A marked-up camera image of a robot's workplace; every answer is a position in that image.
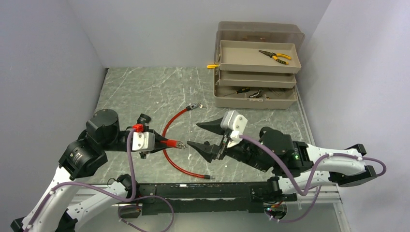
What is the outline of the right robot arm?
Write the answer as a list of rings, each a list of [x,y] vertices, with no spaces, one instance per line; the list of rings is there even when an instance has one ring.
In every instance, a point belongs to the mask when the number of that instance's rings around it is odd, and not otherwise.
[[[375,168],[366,164],[369,157],[362,144],[344,150],[321,148],[295,141],[270,127],[261,128],[255,140],[244,134],[247,122],[243,115],[230,112],[223,118],[199,123],[200,128],[222,136],[222,140],[217,145],[192,141],[188,145],[207,162],[230,157],[259,171],[271,171],[266,194],[273,201],[285,194],[304,196],[321,185],[355,187],[379,177]]]

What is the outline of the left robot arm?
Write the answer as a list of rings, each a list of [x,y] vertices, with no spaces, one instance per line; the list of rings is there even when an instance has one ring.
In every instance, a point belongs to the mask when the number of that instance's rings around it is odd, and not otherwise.
[[[184,147],[182,142],[167,139],[150,129],[150,120],[140,115],[135,125],[121,130],[116,111],[97,111],[86,122],[78,139],[67,146],[39,202],[27,216],[11,223],[12,230],[74,232],[113,204],[144,199],[136,181],[132,153],[138,152],[145,158],[149,153]],[[107,163],[108,151],[126,152],[130,173],[120,175],[106,188],[88,184],[89,178]]]

